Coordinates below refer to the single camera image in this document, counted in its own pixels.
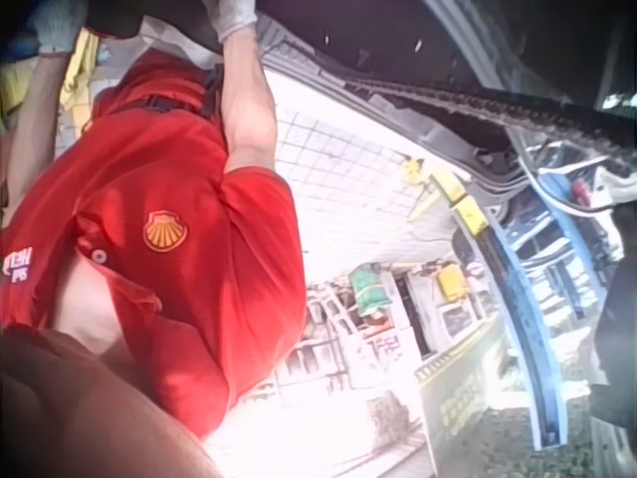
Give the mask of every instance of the green object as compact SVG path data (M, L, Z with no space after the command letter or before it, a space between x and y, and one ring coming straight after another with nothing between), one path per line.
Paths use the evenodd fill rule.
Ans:
M391 304L380 278L380 267L376 263L363 264L349 273L349 282L354 291L358 313L366 316Z

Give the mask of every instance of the red polo shirt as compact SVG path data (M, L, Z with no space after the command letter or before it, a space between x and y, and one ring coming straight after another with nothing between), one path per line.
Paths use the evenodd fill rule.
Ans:
M259 167L224 174L215 121L112 113L148 95L199 107L203 75L154 51L142 57L34 185L0 249L4 325L47 327L66 260L75 249L91 261L162 405L199 436L285 357L306 307L285 181Z

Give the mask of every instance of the yellow shell emblem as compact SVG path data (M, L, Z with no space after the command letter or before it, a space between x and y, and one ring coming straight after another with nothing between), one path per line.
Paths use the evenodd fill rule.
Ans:
M168 252L181 244L188 228L179 217L168 211L151 212L143 228L143 241L153 251Z

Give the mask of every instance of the white glove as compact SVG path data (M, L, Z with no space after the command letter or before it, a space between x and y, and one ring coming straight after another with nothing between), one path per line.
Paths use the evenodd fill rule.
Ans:
M219 42L237 30L257 23L256 0L204 0Z
M73 53L87 22L87 0L45 0L31 17L38 33L40 54Z

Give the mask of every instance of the skin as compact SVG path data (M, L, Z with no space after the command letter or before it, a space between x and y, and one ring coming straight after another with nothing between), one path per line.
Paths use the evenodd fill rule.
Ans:
M3 225L53 161L58 98L69 58L40 58L34 72L9 155ZM247 166L274 169L275 105L254 27L226 39L224 59L226 172ZM108 289L97 292L108 294ZM91 311L76 310L73 320L91 318ZM220 476L193 436L78 340L58 331L18 328L2 337L0 349L3 453L27 476Z
M193 435L70 336L14 327L0 354L2 461L21 475L221 477Z

